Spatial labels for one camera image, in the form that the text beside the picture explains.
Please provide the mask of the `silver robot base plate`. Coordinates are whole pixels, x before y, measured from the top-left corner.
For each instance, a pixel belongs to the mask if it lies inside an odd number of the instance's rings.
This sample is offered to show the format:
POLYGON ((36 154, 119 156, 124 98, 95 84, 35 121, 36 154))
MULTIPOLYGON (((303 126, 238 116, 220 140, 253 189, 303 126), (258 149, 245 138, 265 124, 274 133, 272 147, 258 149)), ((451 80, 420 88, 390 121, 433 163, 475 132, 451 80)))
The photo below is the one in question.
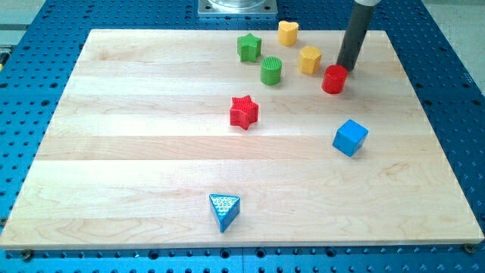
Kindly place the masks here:
POLYGON ((198 14, 230 16, 276 14, 276 0, 198 0, 198 14))

